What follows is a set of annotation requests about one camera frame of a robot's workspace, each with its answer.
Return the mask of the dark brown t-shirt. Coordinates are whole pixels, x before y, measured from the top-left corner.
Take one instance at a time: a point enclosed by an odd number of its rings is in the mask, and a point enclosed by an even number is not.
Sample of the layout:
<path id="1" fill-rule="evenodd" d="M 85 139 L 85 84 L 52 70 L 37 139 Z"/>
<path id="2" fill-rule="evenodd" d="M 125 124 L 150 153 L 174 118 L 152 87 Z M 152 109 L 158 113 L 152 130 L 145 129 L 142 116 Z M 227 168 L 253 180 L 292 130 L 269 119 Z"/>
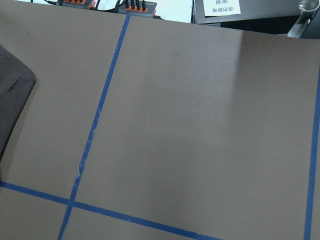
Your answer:
<path id="1" fill-rule="evenodd" d="M 17 57 L 0 47 L 0 155 L 36 83 L 36 76 Z"/>

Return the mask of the orange black power strip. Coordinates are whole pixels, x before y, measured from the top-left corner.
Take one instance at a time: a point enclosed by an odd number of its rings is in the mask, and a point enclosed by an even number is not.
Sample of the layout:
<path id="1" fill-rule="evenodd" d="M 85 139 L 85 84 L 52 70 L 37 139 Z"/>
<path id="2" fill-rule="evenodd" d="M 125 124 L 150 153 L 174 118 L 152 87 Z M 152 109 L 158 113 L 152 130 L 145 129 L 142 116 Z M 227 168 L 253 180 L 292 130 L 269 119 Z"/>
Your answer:
<path id="1" fill-rule="evenodd" d="M 100 0 L 46 0 L 45 2 L 61 7 L 96 10 Z"/>

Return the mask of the black box with label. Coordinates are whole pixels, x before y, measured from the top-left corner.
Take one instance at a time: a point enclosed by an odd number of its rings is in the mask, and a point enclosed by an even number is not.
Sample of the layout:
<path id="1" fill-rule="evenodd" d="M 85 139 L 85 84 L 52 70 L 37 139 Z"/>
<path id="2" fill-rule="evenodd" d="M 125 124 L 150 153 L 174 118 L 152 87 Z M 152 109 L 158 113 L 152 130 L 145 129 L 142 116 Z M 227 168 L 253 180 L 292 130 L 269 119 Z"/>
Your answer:
<path id="1" fill-rule="evenodd" d="M 267 33 L 291 38 L 308 34 L 320 10 L 318 0 L 239 0 L 239 14 L 209 13 L 207 0 L 192 2 L 191 22 L 198 25 Z"/>

